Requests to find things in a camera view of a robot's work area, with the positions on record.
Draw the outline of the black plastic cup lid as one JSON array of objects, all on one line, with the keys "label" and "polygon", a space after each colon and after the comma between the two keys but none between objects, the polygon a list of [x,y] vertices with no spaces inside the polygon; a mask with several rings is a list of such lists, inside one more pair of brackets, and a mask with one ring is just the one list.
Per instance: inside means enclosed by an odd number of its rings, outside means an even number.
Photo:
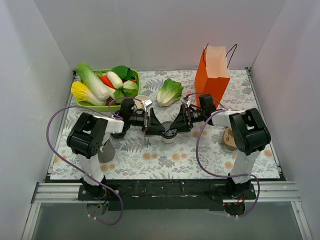
[{"label": "black plastic cup lid", "polygon": [[164,121],[163,123],[162,123],[162,126],[165,128],[165,131],[163,131],[160,135],[161,135],[161,137],[162,138],[164,138],[164,139],[173,139],[173,138],[175,138],[176,136],[177,136],[177,134],[178,134],[178,131],[177,131],[177,129],[176,128],[174,128],[174,129],[171,129],[171,124],[172,124],[173,122],[172,121]]}]

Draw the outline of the white paper coffee cup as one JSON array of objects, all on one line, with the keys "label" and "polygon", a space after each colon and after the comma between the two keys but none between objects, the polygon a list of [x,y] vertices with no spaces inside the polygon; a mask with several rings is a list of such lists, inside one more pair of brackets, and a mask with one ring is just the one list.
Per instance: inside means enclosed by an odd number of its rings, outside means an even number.
[{"label": "white paper coffee cup", "polygon": [[165,144],[171,144],[174,141],[175,137],[170,137],[170,138],[166,138],[166,137],[161,137],[161,140],[165,143]]}]

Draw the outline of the orange paper bag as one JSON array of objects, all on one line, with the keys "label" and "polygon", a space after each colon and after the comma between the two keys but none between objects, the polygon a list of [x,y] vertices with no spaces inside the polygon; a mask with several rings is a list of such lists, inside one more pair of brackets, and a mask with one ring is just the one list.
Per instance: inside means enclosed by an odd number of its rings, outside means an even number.
[{"label": "orange paper bag", "polygon": [[231,79],[228,53],[224,46],[206,45],[195,75],[195,92],[198,95],[210,94],[217,108]]}]

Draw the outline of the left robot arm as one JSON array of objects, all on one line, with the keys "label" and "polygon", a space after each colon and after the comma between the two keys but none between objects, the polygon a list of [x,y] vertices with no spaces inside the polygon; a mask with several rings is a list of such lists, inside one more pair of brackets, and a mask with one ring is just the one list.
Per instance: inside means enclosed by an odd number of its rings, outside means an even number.
[{"label": "left robot arm", "polygon": [[84,171],[80,181],[85,191],[95,200],[101,200],[107,194],[106,187],[101,184],[105,175],[100,164],[109,162],[115,156],[116,150],[110,136],[121,138],[130,126],[141,127],[146,136],[160,136],[166,131],[155,116],[151,104],[150,100],[143,101],[137,113],[134,99],[126,98],[117,112],[121,120],[113,116],[97,117],[83,112],[71,129],[66,140],[67,146],[80,161]]}]

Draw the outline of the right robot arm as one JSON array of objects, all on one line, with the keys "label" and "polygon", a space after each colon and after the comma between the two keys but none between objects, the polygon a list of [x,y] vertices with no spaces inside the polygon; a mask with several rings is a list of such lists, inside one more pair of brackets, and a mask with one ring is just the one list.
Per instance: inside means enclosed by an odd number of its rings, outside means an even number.
[{"label": "right robot arm", "polygon": [[252,169],[260,152],[271,142],[270,132],[256,108],[235,111],[226,108],[217,109],[211,94],[198,95],[200,106],[193,109],[190,97],[182,99],[180,111],[170,125],[177,133],[189,132],[194,123],[230,128],[237,148],[236,159],[224,183],[210,186],[209,193],[216,199],[237,199],[251,191]]}]

